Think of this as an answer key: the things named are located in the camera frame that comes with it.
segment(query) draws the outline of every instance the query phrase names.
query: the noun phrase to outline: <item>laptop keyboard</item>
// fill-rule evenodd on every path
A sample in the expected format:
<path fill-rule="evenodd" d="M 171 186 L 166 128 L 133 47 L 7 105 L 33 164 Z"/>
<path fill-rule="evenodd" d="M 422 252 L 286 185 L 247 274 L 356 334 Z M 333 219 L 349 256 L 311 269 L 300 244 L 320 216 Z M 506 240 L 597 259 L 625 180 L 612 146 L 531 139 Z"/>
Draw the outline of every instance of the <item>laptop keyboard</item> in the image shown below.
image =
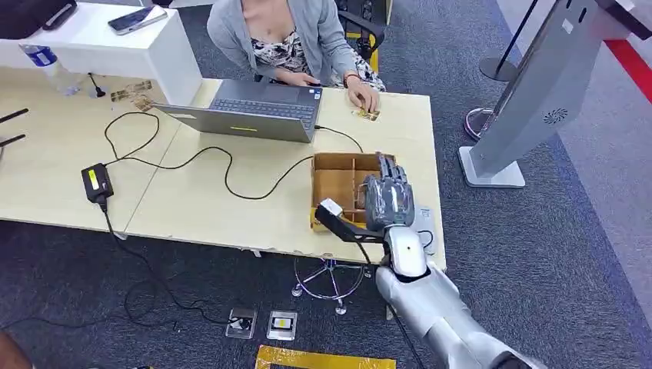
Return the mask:
<path fill-rule="evenodd" d="M 216 98 L 211 104 L 211 109 L 219 111 L 235 111 L 238 113 L 270 115 L 280 118 L 301 119 L 301 122 L 306 129 L 311 128 L 312 115 L 314 114 L 314 107 L 312 106 L 231 100 L 230 98 Z"/>

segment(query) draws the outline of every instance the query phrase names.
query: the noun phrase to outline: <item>silver robotic arm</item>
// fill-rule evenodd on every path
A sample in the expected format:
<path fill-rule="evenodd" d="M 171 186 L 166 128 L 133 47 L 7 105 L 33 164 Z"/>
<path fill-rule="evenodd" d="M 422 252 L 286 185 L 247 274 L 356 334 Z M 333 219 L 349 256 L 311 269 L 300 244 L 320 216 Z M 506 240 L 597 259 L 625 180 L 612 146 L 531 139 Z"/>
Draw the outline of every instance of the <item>silver robotic arm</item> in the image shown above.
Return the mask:
<path fill-rule="evenodd" d="M 341 208 L 324 200 L 316 218 L 347 242 L 382 243 L 385 258 L 376 270 L 376 285 L 410 330 L 437 353 L 450 369 L 543 369 L 491 336 L 471 316 L 455 284 L 426 262 L 414 221 L 414 197 L 403 169 L 378 154 L 381 175 L 365 179 L 367 229 L 340 218 Z"/>

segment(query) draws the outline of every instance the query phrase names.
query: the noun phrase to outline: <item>bracelet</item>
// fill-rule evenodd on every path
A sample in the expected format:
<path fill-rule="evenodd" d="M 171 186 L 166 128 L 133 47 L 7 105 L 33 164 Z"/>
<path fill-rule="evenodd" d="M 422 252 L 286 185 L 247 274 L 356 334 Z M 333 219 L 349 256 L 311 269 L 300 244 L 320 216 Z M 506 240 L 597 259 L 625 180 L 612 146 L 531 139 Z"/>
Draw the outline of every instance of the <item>bracelet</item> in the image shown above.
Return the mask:
<path fill-rule="evenodd" d="M 346 77 L 344 77 L 344 80 L 343 80 L 343 82 L 344 82 L 344 86 L 345 86 L 346 88 L 348 88 L 348 83 L 346 83 L 346 80 L 347 80 L 349 77 L 354 77 L 354 78 L 357 78 L 358 81 L 362 81 L 362 78 L 360 78 L 359 75 L 347 75 Z"/>

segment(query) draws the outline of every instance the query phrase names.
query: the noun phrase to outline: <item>laptop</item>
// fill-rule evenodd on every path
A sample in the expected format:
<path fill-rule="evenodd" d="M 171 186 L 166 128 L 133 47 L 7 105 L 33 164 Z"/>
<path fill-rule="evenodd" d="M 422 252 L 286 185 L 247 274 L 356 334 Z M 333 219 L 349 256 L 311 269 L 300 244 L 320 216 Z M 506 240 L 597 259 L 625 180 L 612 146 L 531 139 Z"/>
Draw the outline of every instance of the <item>laptop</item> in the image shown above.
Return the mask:
<path fill-rule="evenodd" d="M 153 104 L 206 133 L 310 143 L 321 88 L 224 80 L 207 109 Z"/>

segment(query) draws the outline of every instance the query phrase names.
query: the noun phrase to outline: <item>water bottle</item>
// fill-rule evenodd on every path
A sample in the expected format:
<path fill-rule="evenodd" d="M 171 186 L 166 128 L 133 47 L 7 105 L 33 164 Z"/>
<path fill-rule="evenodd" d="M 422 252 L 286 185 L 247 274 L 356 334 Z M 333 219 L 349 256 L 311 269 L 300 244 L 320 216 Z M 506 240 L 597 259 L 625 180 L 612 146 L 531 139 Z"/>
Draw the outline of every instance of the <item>water bottle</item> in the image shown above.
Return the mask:
<path fill-rule="evenodd" d="M 79 91 L 78 79 L 59 62 L 57 55 L 46 46 L 21 45 L 22 51 L 48 77 L 50 83 L 63 95 L 74 95 Z"/>

